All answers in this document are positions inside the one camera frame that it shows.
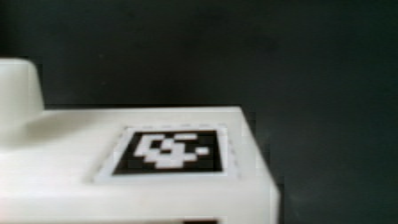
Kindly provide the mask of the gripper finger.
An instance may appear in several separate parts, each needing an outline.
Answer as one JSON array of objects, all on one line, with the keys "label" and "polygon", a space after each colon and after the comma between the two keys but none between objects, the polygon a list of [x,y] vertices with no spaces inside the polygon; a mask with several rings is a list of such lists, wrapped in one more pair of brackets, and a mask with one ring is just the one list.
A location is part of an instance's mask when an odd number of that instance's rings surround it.
[{"label": "gripper finger", "polygon": [[0,150],[19,145],[28,123],[44,110],[42,91],[34,63],[0,59]]}]

